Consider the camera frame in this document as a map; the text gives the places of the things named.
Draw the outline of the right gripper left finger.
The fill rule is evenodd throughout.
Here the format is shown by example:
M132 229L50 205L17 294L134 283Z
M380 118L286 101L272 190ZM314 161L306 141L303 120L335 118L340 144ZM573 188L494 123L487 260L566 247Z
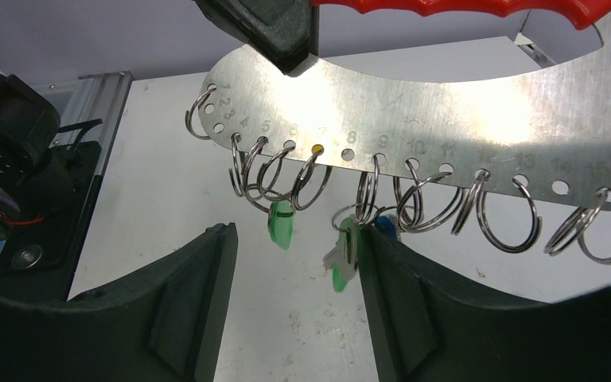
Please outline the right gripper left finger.
M0 277L0 381L213 380L237 251L216 224L70 300L55 272Z

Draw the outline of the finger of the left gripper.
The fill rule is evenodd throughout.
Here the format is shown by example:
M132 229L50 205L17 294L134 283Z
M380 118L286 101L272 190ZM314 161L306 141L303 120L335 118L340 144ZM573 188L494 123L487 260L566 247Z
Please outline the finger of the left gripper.
M250 45L281 72L319 53L319 11L309 0L196 0L218 29Z

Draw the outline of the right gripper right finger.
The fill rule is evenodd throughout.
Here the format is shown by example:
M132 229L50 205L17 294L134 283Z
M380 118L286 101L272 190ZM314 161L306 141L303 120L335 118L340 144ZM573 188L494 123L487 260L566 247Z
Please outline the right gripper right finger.
M375 228L360 282L382 381L611 381L611 286L545 303L477 283Z

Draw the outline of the red-handled metal key holder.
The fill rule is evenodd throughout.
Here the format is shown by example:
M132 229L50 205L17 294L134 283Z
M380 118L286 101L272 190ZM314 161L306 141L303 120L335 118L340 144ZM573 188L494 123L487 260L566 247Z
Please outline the red-handled metal key holder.
M546 244L557 255L611 211L611 2L595 24L603 46L562 64L491 80L420 83L370 76L309 57L282 74L249 46L207 75L186 120L233 154L246 151L359 170L361 200L380 174L457 188L453 232L487 193L573 205Z

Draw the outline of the green key tag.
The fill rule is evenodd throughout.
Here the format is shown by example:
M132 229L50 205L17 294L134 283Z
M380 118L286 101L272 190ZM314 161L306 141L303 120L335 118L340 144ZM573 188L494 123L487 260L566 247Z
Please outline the green key tag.
M270 205L268 231L272 242L283 250L291 245L295 210L289 201L276 201Z
M341 221L335 263L333 265L333 289L337 293L344 291L348 282L357 273L360 226L357 219L350 215Z

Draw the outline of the metal key on green tag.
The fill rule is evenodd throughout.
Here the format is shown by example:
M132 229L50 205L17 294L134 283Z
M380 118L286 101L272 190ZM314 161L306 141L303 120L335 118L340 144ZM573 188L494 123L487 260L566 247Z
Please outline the metal key on green tag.
M339 236L334 248L323 258L326 270L338 270L339 276L350 281L356 275L359 225L351 215L341 221Z

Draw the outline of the blue key tag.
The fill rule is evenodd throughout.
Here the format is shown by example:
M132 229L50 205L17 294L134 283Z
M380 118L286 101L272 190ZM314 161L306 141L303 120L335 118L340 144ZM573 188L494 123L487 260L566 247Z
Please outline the blue key tag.
M401 241L401 231L394 214L381 215L374 219L375 227L385 236Z

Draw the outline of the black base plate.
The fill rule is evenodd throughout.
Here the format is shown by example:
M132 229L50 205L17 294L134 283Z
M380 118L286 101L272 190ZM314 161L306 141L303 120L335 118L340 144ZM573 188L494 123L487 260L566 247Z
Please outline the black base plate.
M22 302L64 301L96 205L102 177L90 169L100 145L84 142L72 164L72 199L37 223L15 225L0 246L0 295Z

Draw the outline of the aluminium right rail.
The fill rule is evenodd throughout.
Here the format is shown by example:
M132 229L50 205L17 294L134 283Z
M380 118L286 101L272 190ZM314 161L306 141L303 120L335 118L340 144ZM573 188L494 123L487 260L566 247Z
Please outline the aluminium right rail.
M556 62L553 59L551 59L537 44L535 44L531 39L525 37L522 33L517 33L514 43L540 68L548 68L556 65Z

